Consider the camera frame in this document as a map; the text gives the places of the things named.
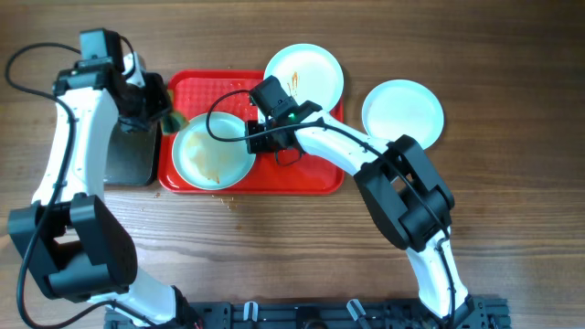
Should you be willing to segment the green yellow sponge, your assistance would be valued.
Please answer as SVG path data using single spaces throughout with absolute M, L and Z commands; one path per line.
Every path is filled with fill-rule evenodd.
M 163 135 L 172 135 L 185 129 L 189 125 L 189 120 L 186 116 L 178 111 L 174 106 L 174 92 L 167 91 L 168 96 L 168 111 L 161 118 L 160 126 Z

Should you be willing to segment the light blue plate bottom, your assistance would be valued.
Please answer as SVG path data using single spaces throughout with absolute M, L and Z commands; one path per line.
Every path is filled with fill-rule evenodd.
M 248 175 L 256 155 L 244 141 L 231 139 L 244 134 L 244 122 L 233 114 L 214 112 L 193 118 L 175 137 L 172 162 L 178 175 L 202 190 L 221 190 Z

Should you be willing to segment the light blue plate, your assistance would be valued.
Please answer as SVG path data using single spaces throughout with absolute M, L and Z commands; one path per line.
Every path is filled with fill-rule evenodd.
M 331 111 L 342 97 L 345 78 L 337 59 L 314 44 L 294 44 L 277 52 L 264 70 L 273 76 L 298 104 L 312 101 Z
M 362 123 L 370 136 L 396 141 L 406 134 L 428 149 L 439 140 L 445 117 L 439 99 L 424 85 L 389 80 L 366 96 Z
M 233 114 L 214 112 L 193 118 L 175 137 L 172 162 L 178 175 L 202 190 L 221 190 L 248 175 L 256 155 L 244 141 L 231 139 L 244 134 L 244 122 Z

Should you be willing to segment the light blue plate top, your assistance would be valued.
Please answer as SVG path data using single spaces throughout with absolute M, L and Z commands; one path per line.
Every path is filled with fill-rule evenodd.
M 331 111 L 342 97 L 345 78 L 337 59 L 314 44 L 294 44 L 277 52 L 264 70 L 273 76 L 298 104 L 312 101 Z

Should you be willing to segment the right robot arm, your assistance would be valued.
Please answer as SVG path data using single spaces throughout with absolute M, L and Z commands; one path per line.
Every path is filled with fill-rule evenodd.
M 407 253 L 422 305 L 443 325 L 460 325 L 471 308 L 452 254 L 454 197 L 419 143 L 361 133 L 312 101 L 298 103 L 273 76 L 249 95 L 265 117 L 246 128 L 252 152 L 295 148 L 353 176 L 379 232 Z

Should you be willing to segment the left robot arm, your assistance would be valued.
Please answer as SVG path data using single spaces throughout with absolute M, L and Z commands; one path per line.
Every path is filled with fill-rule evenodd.
M 126 37 L 97 28 L 80 34 L 80 59 L 62 70 L 48 97 L 57 124 L 48 165 L 28 207 L 8 216 L 22 258 L 17 310 L 26 324 L 25 282 L 49 299 L 107 306 L 142 328 L 198 328 L 183 294 L 139 268 L 131 236 L 104 203 L 112 132 L 176 133 L 186 127 L 160 75 L 143 69 Z

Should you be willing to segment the black rectangular tray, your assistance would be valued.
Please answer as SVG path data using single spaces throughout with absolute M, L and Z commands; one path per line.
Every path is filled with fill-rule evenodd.
M 122 103 L 129 99 L 129 83 L 122 95 L 114 97 L 118 119 Z M 103 181 L 111 186 L 147 186 L 154 181 L 155 154 L 159 147 L 158 124 L 149 132 L 125 133 L 117 122 L 112 129 Z

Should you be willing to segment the red plastic tray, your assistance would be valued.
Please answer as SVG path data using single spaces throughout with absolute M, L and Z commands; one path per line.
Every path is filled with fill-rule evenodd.
M 168 82 L 175 109 L 188 119 L 207 112 L 218 97 L 229 91 L 251 89 L 263 79 L 261 70 L 187 69 Z M 158 180 L 177 194 L 204 194 L 176 171 L 172 160 L 174 135 L 161 138 Z M 221 194 L 326 195 L 342 185 L 345 172 L 312 155 L 299 156 L 293 150 L 278 154 L 259 154 L 250 172 L 236 185 L 221 189 Z

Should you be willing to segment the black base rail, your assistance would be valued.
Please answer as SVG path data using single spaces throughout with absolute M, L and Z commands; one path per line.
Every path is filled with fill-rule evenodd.
M 261 303 L 194 302 L 199 328 L 446 328 L 415 299 L 385 302 Z M 510 329 L 507 300 L 470 297 L 456 311 L 455 328 Z

